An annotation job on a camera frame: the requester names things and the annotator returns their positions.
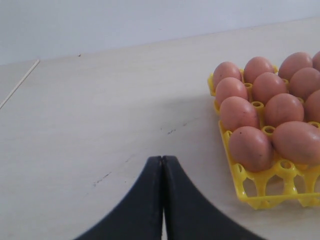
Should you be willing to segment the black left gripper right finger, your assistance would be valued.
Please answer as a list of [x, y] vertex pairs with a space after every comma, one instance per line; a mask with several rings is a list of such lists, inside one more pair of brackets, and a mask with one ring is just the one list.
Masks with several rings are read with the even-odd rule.
[[164, 216], [169, 240], [261, 240], [212, 205], [175, 156], [162, 157]]

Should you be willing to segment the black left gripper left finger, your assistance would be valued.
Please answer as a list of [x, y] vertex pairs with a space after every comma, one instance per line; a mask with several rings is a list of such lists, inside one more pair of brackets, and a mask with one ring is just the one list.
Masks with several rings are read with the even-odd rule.
[[162, 157], [147, 159], [120, 203], [78, 240], [160, 240], [162, 238]]

